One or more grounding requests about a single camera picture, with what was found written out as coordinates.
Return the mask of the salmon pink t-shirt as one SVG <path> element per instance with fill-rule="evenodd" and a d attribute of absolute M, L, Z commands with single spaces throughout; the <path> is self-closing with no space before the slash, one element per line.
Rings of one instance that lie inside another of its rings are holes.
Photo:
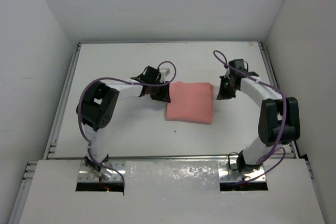
<path fill-rule="evenodd" d="M 214 86 L 209 82 L 175 82 L 170 85 L 170 98 L 166 107 L 167 120 L 212 124 Z"/>

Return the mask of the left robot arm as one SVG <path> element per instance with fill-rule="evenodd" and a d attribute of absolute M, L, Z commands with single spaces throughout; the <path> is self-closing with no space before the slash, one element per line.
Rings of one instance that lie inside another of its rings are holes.
<path fill-rule="evenodd" d="M 80 133 L 87 142 L 85 164 L 94 172 L 102 174 L 104 170 L 113 170 L 108 165 L 104 128 L 111 122 L 118 101 L 140 98 L 148 95 L 154 101 L 170 103 L 170 83 L 167 80 L 169 68 L 162 65 L 145 69 L 136 77 L 121 80 L 101 77 L 91 81 L 79 98 L 76 108 Z"/>

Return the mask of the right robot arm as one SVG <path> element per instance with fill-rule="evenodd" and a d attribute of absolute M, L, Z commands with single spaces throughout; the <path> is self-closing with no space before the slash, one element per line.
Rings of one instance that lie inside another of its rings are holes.
<path fill-rule="evenodd" d="M 225 65 L 225 75 L 217 100 L 229 100 L 240 91 L 260 108 L 258 136 L 236 159 L 238 172 L 249 172 L 265 162 L 280 145 L 288 145 L 300 137 L 299 103 L 286 97 L 276 87 L 261 81 L 259 75 L 245 68 L 245 61 L 236 59 Z"/>

